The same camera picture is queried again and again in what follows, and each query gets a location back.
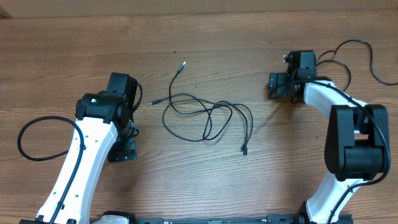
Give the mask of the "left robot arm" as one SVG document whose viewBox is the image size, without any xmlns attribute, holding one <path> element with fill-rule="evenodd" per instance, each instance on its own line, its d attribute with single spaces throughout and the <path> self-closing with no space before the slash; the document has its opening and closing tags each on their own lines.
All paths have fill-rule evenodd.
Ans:
<svg viewBox="0 0 398 224">
<path fill-rule="evenodd" d="M 89 223 L 91 204 L 105 161 L 136 158 L 139 130 L 133 114 L 142 98 L 142 85 L 133 77 L 113 72 L 105 90 L 87 93 L 76 103 L 72 121 L 49 116 L 74 127 L 69 150 L 51 194 L 33 223 Z"/>
</svg>

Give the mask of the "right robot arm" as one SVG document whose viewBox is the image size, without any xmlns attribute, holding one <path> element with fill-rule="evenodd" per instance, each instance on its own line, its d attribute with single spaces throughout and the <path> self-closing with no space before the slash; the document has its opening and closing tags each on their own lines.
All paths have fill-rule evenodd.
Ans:
<svg viewBox="0 0 398 224">
<path fill-rule="evenodd" d="M 351 215 L 341 214 L 348 200 L 360 187 L 380 183 L 391 168 L 387 109 L 356 100 L 319 77 L 312 50 L 291 51 L 284 62 L 285 73 L 269 75 L 269 98 L 289 96 L 291 103 L 312 106 L 328 119 L 327 172 L 298 213 L 268 215 L 265 222 L 352 223 Z"/>
</svg>

